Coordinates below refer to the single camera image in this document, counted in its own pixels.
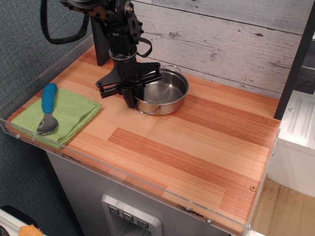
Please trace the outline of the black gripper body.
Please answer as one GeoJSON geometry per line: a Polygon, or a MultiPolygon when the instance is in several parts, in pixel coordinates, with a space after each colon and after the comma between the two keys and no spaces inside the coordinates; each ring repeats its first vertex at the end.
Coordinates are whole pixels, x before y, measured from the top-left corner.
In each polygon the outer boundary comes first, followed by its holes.
{"type": "Polygon", "coordinates": [[[123,94],[124,90],[132,90],[161,79],[160,63],[141,63],[136,60],[136,53],[120,55],[110,53],[114,67],[112,71],[98,80],[96,86],[102,98],[115,94],[123,94]]]}

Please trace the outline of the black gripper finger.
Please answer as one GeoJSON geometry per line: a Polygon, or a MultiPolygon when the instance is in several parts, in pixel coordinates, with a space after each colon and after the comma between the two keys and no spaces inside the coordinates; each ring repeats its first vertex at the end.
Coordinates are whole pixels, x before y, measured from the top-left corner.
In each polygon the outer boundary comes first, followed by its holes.
{"type": "Polygon", "coordinates": [[[144,85],[143,84],[137,84],[133,89],[133,96],[137,99],[143,100],[144,99],[144,85]]]}
{"type": "Polygon", "coordinates": [[[134,98],[132,89],[123,88],[122,89],[122,95],[123,95],[123,98],[124,98],[127,106],[131,109],[134,109],[136,102],[135,102],[135,98],[134,98]]]}

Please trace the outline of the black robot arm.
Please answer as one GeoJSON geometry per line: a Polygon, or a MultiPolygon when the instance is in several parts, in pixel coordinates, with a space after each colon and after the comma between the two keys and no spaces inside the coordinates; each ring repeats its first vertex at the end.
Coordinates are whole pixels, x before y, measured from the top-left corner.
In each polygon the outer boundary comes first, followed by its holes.
{"type": "Polygon", "coordinates": [[[99,79],[96,86],[103,98],[119,94],[129,108],[135,108],[137,99],[144,97],[144,87],[161,79],[160,63],[137,62],[137,45],[151,45],[142,38],[142,22],[134,12],[129,0],[62,0],[70,10],[90,16],[99,30],[93,31],[105,41],[108,48],[106,59],[114,63],[112,71],[99,79]]]}

